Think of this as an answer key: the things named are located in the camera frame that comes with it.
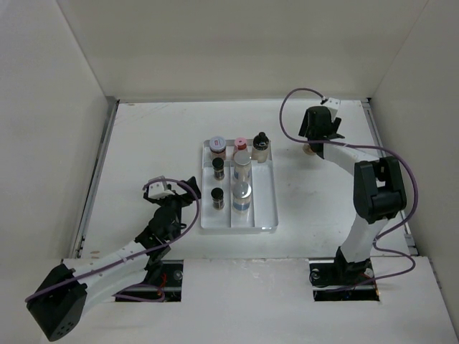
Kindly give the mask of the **grinder jar white contents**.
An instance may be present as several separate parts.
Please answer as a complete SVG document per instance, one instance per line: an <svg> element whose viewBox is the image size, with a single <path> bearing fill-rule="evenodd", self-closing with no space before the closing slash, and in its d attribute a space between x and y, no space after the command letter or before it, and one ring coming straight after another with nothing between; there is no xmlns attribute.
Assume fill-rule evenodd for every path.
<svg viewBox="0 0 459 344"><path fill-rule="evenodd" d="M251 158L258 163L264 163L268 159L270 140L265 132L259 132L252 140Z"/></svg>

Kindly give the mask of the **dark spice bottle black cap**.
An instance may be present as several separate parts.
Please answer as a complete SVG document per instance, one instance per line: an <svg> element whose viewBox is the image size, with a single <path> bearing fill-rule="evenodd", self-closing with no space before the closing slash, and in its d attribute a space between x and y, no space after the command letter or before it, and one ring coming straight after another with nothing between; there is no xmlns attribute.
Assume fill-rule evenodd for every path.
<svg viewBox="0 0 459 344"><path fill-rule="evenodd" d="M214 178L221 181L224 178L224 160L216 157L212 160L212 167L214 171Z"/></svg>

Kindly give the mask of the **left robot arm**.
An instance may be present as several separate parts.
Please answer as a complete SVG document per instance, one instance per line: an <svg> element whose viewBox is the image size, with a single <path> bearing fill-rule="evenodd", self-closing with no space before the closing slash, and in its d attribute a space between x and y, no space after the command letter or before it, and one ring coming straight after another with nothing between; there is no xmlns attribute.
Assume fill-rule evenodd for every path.
<svg viewBox="0 0 459 344"><path fill-rule="evenodd" d="M143 187L146 201L157 205L153 217L134 240L119 250L76 268L54 267L25 300L27 309L50 342L72 331L92 307L131 287L154 285L171 244L191 225L182 221L185 207L199 206L197 180L156 177Z"/></svg>

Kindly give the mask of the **orange label silver cap jar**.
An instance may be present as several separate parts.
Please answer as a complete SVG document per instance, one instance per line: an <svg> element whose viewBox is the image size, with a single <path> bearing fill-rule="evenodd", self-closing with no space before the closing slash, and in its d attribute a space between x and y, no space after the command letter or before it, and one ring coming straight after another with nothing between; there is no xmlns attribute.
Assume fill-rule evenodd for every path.
<svg viewBox="0 0 459 344"><path fill-rule="evenodd" d="M227 142L222 136L214 136L209 139L209 150L211 154L211 158L221 158L223 161L226 160L226 149L227 149Z"/></svg>

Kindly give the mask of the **grinder jar black top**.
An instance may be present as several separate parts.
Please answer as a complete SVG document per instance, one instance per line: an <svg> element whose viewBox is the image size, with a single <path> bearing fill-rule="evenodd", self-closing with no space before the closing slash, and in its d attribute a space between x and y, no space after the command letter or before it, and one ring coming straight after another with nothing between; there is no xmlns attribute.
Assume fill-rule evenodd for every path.
<svg viewBox="0 0 459 344"><path fill-rule="evenodd" d="M307 155L314 156L316 153L312 150L309 144L303 145L303 152Z"/></svg>

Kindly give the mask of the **pink cap spice jar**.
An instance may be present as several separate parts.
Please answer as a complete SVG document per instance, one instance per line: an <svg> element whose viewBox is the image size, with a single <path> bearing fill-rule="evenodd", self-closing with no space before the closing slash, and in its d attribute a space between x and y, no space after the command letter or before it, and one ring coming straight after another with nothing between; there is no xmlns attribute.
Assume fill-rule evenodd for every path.
<svg viewBox="0 0 459 344"><path fill-rule="evenodd" d="M237 152L246 151L246 150L247 150L247 139L246 138L236 138L234 142L233 154L235 155Z"/></svg>

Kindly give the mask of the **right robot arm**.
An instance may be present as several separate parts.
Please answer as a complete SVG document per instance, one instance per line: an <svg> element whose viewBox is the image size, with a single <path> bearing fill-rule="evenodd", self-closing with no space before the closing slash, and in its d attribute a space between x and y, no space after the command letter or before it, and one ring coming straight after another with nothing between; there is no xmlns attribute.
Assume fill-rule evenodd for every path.
<svg viewBox="0 0 459 344"><path fill-rule="evenodd" d="M330 263L311 263L310 280L315 287L355 285L371 269L370 254L377 235L401 210L407 197L399 161L393 156L375 155L339 145L339 118L326 106L306 110L299 136L307 138L311 150L335 163L354 179L353 205L356 217L349 235Z"/></svg>

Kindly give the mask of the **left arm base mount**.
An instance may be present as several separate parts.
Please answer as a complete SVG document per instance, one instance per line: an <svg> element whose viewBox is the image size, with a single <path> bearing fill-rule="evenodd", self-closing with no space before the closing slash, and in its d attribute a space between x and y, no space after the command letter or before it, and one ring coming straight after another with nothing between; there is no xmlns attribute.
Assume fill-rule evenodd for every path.
<svg viewBox="0 0 459 344"><path fill-rule="evenodd" d="M116 302L181 302L183 260L164 260L144 281L114 295Z"/></svg>

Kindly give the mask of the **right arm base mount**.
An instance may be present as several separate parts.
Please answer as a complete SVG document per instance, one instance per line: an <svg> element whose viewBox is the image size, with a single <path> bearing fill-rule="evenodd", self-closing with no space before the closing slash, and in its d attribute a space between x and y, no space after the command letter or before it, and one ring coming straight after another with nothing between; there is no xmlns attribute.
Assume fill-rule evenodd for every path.
<svg viewBox="0 0 459 344"><path fill-rule="evenodd" d="M370 259L358 264L316 260L309 267L316 302L379 301L376 282L361 285L374 277Z"/></svg>

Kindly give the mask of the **blue label silver cap bottle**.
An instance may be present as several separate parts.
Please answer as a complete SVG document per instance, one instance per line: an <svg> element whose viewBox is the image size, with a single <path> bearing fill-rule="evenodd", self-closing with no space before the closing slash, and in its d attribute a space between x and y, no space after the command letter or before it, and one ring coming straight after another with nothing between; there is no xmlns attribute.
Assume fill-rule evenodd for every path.
<svg viewBox="0 0 459 344"><path fill-rule="evenodd" d="M245 213L250 208L252 187L246 181L239 181L232 187L232 206L235 211Z"/></svg>

